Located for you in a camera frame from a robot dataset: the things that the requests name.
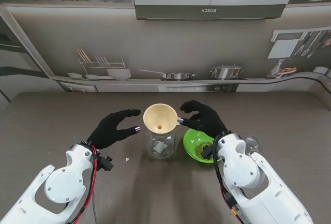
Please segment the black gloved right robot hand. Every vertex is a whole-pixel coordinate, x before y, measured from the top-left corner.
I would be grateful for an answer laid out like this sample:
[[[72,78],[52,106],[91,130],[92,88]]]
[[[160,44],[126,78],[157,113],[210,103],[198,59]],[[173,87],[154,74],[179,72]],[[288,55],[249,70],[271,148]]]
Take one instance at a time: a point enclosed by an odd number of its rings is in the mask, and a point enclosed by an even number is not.
[[[192,115],[191,118],[182,118],[179,122],[183,126],[202,131],[211,138],[229,132],[218,113],[210,106],[196,100],[191,100],[184,102],[181,105],[180,110],[185,113],[197,112]]]

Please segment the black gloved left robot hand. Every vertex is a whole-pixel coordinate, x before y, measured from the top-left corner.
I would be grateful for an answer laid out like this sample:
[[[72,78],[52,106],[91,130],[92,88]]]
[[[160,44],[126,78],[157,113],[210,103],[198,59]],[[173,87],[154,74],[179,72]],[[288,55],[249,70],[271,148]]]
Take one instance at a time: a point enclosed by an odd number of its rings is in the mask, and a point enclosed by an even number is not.
[[[103,118],[92,134],[87,138],[87,143],[96,149],[104,149],[117,141],[124,140],[140,132],[139,126],[133,126],[127,129],[117,129],[120,122],[127,117],[140,115],[141,110],[127,109],[119,112],[110,113]]]

